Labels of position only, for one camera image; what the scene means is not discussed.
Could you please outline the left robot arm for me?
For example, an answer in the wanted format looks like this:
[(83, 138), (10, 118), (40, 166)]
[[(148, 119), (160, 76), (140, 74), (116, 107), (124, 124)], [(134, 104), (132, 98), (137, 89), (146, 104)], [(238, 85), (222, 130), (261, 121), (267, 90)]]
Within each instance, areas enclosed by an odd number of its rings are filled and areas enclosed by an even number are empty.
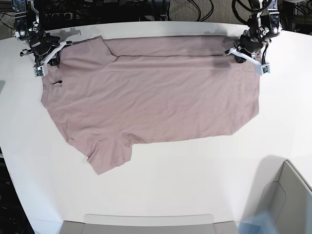
[[(269, 43), (272, 42), (272, 38), (279, 36), (282, 31), (278, 1), (250, 0), (248, 3), (250, 6), (246, 6), (240, 0), (232, 1), (234, 16), (239, 22), (249, 27), (235, 41), (234, 47), (238, 52), (246, 54), (253, 59), (257, 58), (264, 64)], [(237, 4), (251, 13), (248, 20), (240, 17), (236, 9)]]

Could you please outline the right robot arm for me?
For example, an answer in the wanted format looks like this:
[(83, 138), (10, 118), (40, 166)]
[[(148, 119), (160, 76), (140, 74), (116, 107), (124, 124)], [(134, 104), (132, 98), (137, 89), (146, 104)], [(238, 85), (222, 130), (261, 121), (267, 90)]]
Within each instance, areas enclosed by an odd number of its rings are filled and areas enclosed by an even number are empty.
[(50, 64), (58, 66), (59, 52), (66, 46), (60, 37), (47, 33), (41, 25), (39, 11), (33, 0), (13, 0), (12, 8), (15, 11), (15, 37), (29, 46), (23, 49), (20, 56), (32, 54), (36, 67)]

